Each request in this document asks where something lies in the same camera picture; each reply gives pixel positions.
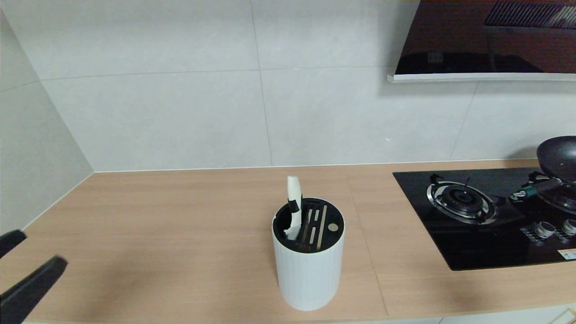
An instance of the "knife block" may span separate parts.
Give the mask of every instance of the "knife block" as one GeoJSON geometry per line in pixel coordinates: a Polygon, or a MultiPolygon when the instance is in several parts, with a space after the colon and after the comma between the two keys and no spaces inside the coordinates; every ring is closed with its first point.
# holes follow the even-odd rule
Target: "knife block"
{"type": "Polygon", "coordinates": [[[316,310],[332,300],[340,284],[344,218],[333,204],[319,198],[304,198],[302,227],[296,240],[289,240],[284,234],[284,229],[290,227],[290,220],[288,204],[282,206],[272,219],[280,293],[297,310],[316,310]],[[324,206],[324,229],[320,231],[324,206]]]}

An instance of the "black knife block top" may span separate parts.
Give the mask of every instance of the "black knife block top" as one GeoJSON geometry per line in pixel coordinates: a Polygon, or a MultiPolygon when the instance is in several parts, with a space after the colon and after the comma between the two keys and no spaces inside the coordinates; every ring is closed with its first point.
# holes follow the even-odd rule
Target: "black knife block top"
{"type": "Polygon", "coordinates": [[[278,241],[284,245],[285,247],[300,253],[317,253],[324,250],[329,249],[332,247],[344,234],[344,218],[342,217],[341,212],[334,206],[333,204],[327,202],[326,200],[319,199],[319,198],[303,198],[302,199],[302,225],[300,228],[300,232],[296,240],[289,240],[286,238],[286,234],[284,233],[285,229],[290,228],[290,223],[292,221],[292,214],[290,213],[290,209],[288,208],[288,204],[282,206],[276,212],[276,218],[272,222],[272,230],[274,232],[274,236],[278,239],[278,241]],[[324,209],[324,205],[327,206],[326,210],[326,217],[324,220],[324,230],[322,234],[322,242],[320,248],[317,248],[319,233],[320,233],[320,226],[322,221],[322,213],[324,209]],[[310,217],[310,223],[308,225],[308,229],[305,232],[306,222],[308,220],[308,212],[312,211],[312,215],[310,217]],[[318,219],[315,219],[316,210],[318,212],[318,219]],[[329,229],[330,224],[336,224],[338,227],[335,231],[329,229]],[[312,233],[312,228],[315,228],[315,235],[310,243],[310,237],[312,233]]]}

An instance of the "countertop seam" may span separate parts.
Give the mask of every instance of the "countertop seam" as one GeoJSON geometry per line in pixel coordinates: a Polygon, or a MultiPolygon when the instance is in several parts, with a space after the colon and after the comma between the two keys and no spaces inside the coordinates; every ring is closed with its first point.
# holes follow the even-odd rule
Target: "countertop seam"
{"type": "Polygon", "coordinates": [[[364,243],[366,244],[366,249],[368,250],[368,256],[370,257],[370,263],[372,264],[372,271],[374,271],[374,275],[376,276],[376,284],[378,285],[378,290],[380,290],[380,296],[382,297],[382,305],[384,305],[384,311],[386,312],[386,316],[390,317],[388,313],[388,308],[386,307],[386,300],[384,298],[384,293],[382,292],[382,287],[380,286],[380,280],[378,279],[378,273],[376,272],[376,268],[374,267],[374,260],[372,260],[372,253],[370,253],[370,247],[368,246],[368,242],[366,241],[366,235],[364,234],[364,227],[362,226],[362,220],[358,215],[358,208],[356,206],[356,199],[354,198],[354,193],[352,191],[350,185],[350,177],[346,174],[346,183],[348,184],[348,190],[350,191],[350,196],[352,197],[352,201],[354,203],[354,211],[356,212],[356,217],[358,217],[358,222],[360,223],[360,230],[362,231],[362,238],[364,239],[364,243]]]}

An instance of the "stove knob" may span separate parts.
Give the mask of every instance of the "stove knob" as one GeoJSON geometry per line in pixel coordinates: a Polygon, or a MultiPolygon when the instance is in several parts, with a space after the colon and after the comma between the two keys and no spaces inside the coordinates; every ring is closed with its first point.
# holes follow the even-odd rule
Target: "stove knob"
{"type": "Polygon", "coordinates": [[[554,232],[556,232],[556,228],[548,222],[541,221],[536,225],[535,233],[543,239],[549,238],[554,232]]]}
{"type": "Polygon", "coordinates": [[[562,230],[570,236],[576,235],[576,220],[566,220],[562,230]]]}

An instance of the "black handle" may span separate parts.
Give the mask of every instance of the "black handle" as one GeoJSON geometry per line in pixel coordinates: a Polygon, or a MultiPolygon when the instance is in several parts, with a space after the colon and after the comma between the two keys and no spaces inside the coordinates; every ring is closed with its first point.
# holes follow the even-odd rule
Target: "black handle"
{"type": "Polygon", "coordinates": [[[22,243],[25,239],[26,234],[17,229],[0,236],[0,258],[12,251],[16,245],[22,243]]]}
{"type": "Polygon", "coordinates": [[[20,324],[64,273],[68,262],[57,255],[0,295],[0,323],[20,324]]]}
{"type": "Polygon", "coordinates": [[[510,197],[512,199],[516,199],[516,200],[526,199],[526,198],[530,198],[532,196],[535,196],[539,193],[543,193],[543,192],[548,191],[548,190],[556,189],[556,188],[560,187],[561,185],[562,185],[562,180],[557,179],[557,178],[552,178],[550,180],[538,182],[538,183],[532,184],[528,187],[524,187],[524,188],[516,191],[515,193],[513,193],[510,197]]]}

